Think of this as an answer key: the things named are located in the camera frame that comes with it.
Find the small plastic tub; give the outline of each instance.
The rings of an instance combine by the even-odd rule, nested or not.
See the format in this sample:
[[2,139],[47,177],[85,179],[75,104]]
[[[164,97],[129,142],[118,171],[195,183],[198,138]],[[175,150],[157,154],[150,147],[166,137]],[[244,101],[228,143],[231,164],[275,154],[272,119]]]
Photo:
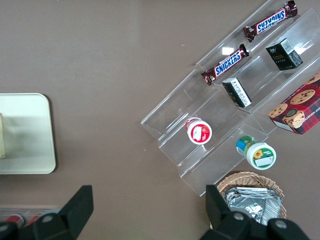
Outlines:
[[12,214],[5,220],[6,223],[15,223],[18,229],[22,229],[25,225],[25,220],[20,214]]
[[271,168],[277,159],[276,151],[265,142],[258,142],[252,136],[243,136],[236,143],[236,150],[248,163],[258,170]]
[[185,123],[185,128],[190,141],[194,144],[206,144],[212,137],[210,125],[199,117],[190,117]]

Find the clear acrylic display stand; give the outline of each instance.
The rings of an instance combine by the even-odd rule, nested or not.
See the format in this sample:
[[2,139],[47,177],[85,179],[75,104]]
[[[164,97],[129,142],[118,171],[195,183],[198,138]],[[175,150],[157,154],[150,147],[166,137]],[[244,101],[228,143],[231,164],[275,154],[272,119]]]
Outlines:
[[[242,28],[276,12],[283,2],[269,0],[197,63],[193,70],[142,121],[158,140],[159,149],[178,168],[179,176],[200,196],[206,185],[215,184],[244,157],[236,150],[243,136],[265,141],[276,126],[268,113],[320,69],[320,18],[313,9],[277,24],[252,43]],[[279,71],[265,49],[273,41],[287,38],[303,60],[296,69]],[[200,73],[225,59],[224,48],[244,43],[250,53],[240,64],[208,86]],[[240,80],[252,100],[246,108],[235,106],[222,86],[229,77]],[[203,145],[192,143],[185,124],[197,116],[212,128],[212,138]]]

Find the white label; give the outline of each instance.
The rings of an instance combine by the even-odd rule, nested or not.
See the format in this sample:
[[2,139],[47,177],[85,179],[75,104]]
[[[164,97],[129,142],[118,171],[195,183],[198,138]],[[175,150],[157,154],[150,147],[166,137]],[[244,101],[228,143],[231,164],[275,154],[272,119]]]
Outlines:
[[281,46],[285,50],[287,54],[290,54],[294,51],[294,48],[292,47],[291,43],[286,39],[281,43]]
[[288,131],[291,131],[291,132],[294,132],[291,127],[289,127],[288,125],[285,125],[281,122],[278,122],[278,121],[273,121],[275,125],[277,125],[279,128],[282,128],[282,129],[286,129]]
[[201,134],[202,134],[202,128],[200,126],[196,126],[193,130],[193,139],[200,141],[201,140]]
[[231,82],[234,90],[236,91],[236,93],[238,94],[239,98],[241,99],[244,107],[247,107],[251,104],[250,99],[248,98],[246,92],[243,90],[241,84],[239,83],[238,79],[235,79]]
[[245,152],[240,148],[240,147],[236,147],[236,150],[238,151],[238,153],[240,153],[241,155],[245,155]]
[[223,47],[222,48],[222,55],[227,55],[229,56],[230,54],[232,54],[235,51],[235,49],[233,47]]
[[261,167],[261,166],[271,164],[273,160],[274,160],[274,157],[270,156],[270,157],[265,157],[265,158],[254,160],[254,162],[258,167]]

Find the brown table surface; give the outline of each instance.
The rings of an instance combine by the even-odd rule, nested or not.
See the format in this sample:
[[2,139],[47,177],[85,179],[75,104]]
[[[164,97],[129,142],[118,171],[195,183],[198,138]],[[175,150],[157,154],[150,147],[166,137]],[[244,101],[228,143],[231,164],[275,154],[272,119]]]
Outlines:
[[[51,103],[56,170],[0,175],[0,207],[63,206],[92,185],[79,239],[194,240],[209,227],[205,198],[180,179],[140,121],[263,0],[11,0],[0,3],[0,92]],[[296,0],[300,13],[318,0]],[[319,239],[320,124],[277,129],[274,167],[290,220]],[[254,171],[246,162],[236,170]]]

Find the woven basket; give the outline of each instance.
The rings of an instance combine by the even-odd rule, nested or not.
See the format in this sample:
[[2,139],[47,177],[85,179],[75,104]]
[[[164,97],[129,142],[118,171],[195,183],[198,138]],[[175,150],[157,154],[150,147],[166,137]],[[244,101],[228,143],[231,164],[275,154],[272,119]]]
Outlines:
[[[227,176],[217,186],[218,190],[220,191],[223,197],[225,197],[226,191],[233,187],[274,189],[281,198],[285,196],[282,190],[278,187],[278,185],[276,185],[274,181],[267,177],[260,176],[254,172],[249,171],[241,171]],[[281,205],[279,217],[282,219],[287,218],[287,210],[284,208],[283,205]]]

